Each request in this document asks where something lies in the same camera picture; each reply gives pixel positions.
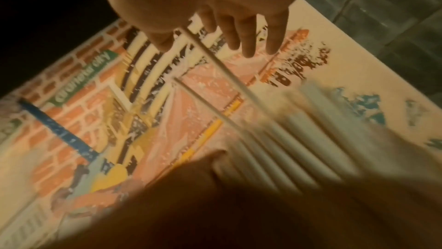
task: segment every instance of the green sign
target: green sign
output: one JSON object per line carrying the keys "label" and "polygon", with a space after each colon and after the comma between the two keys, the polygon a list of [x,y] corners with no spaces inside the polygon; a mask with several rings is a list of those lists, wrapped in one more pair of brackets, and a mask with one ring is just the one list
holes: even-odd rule
{"label": "green sign", "polygon": [[7,140],[22,124],[19,119],[10,120],[3,128],[0,129],[0,144]]}
{"label": "green sign", "polygon": [[75,94],[83,89],[83,87],[93,79],[105,66],[115,60],[118,54],[110,50],[101,52],[97,57],[93,59],[91,63],[84,66],[83,69],[76,77],[72,78],[68,84],[60,89],[52,98],[49,99],[49,103],[55,106],[62,106],[64,103]]}

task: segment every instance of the poster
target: poster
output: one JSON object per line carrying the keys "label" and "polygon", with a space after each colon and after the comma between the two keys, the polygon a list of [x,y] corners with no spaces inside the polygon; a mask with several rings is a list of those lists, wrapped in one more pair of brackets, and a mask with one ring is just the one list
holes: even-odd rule
{"label": "poster", "polygon": [[[291,7],[281,52],[245,59],[193,17],[188,28],[263,99],[314,79],[355,115],[442,157],[442,111],[304,0]],[[31,248],[107,215],[232,132],[171,81],[179,77],[237,120],[257,112],[179,32],[167,53],[119,20],[0,101],[0,246]]]}

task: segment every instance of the brick pattern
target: brick pattern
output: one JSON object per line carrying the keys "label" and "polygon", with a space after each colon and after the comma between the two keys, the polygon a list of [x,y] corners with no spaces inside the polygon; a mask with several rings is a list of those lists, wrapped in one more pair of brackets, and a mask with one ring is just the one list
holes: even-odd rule
{"label": "brick pattern", "polygon": [[[108,85],[112,82],[117,65],[104,69],[62,107],[54,107],[46,101],[99,52],[105,49],[124,52],[122,45],[129,28],[122,20],[115,22],[10,96],[26,98],[88,145],[95,147],[103,118],[103,103],[111,96]],[[39,147],[45,151],[44,159],[32,174],[32,182],[38,193],[49,196],[59,187],[69,185],[76,166],[85,164],[86,160],[30,114],[21,113],[19,119],[23,125],[14,143],[23,149]]]}

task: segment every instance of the bundle of sticks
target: bundle of sticks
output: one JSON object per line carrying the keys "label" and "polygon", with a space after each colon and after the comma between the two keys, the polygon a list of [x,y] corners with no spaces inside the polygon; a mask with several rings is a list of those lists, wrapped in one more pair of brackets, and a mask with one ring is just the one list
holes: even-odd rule
{"label": "bundle of sticks", "polygon": [[[423,148],[380,125],[363,122],[344,102],[312,81],[287,92],[289,110],[275,114],[243,84],[191,31],[180,29],[245,99],[264,116],[258,126],[235,123],[182,81],[175,84],[233,128],[228,156],[214,170],[226,183],[250,184],[276,192],[300,192],[330,182],[386,177],[442,183],[439,163]],[[298,106],[299,93],[310,110]]]}

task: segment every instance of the dark background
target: dark background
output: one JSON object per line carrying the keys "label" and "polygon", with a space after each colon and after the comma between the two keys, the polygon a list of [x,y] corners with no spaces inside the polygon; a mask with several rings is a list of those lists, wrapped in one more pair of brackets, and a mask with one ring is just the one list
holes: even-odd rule
{"label": "dark background", "polygon": [[0,97],[116,19],[106,0],[0,0]]}

